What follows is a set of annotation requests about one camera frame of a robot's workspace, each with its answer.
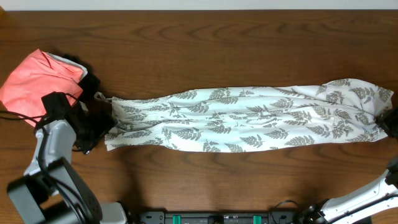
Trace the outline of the black garment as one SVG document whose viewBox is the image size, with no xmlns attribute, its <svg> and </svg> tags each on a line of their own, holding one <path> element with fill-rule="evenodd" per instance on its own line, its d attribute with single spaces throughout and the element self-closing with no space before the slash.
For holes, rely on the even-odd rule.
<svg viewBox="0 0 398 224">
<path fill-rule="evenodd" d="M 78 83 L 83 90 L 83 93 L 78 99 L 83 102 L 92 100 L 101 83 L 99 78 L 94 75 L 92 66 L 74 55 L 64 54 L 63 58 L 71 60 L 72 62 L 75 62 L 87 69 L 87 74 L 84 75 L 81 81 Z"/>
</svg>

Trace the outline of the white fern print dress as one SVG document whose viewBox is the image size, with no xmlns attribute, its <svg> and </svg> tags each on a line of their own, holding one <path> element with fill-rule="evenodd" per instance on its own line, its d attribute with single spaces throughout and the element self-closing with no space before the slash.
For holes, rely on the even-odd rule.
<svg viewBox="0 0 398 224">
<path fill-rule="evenodd" d="M 158 145 L 191 152 L 256 152 L 386 137 L 376 118 L 393 92 L 345 78 L 322 85 L 188 90 L 147 100 L 112 97 L 108 150 Z"/>
</svg>

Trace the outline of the pink garment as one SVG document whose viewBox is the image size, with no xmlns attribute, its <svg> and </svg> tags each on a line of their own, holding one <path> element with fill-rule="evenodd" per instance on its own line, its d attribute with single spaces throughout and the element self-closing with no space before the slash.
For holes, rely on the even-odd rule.
<svg viewBox="0 0 398 224">
<path fill-rule="evenodd" d="M 43 96 L 63 92 L 73 105 L 83 93 L 78 84 L 87 74 L 84 66 L 37 49 L 11 72 L 1 87 L 1 103 L 8 111 L 32 118 L 44 115 Z"/>
</svg>

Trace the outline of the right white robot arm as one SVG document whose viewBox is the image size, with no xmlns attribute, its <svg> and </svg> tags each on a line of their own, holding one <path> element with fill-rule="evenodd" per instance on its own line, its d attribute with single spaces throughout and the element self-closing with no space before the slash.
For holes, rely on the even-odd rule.
<svg viewBox="0 0 398 224">
<path fill-rule="evenodd" d="M 382 112 L 374 122 L 374 131 L 383 131 L 397 139 L 397 107 Z M 364 130 L 348 142 L 372 142 L 376 134 Z M 371 215 L 397 208 L 397 155 L 381 176 L 369 184 L 338 198 L 308 207 L 293 217 L 291 223 L 371 223 Z"/>
</svg>

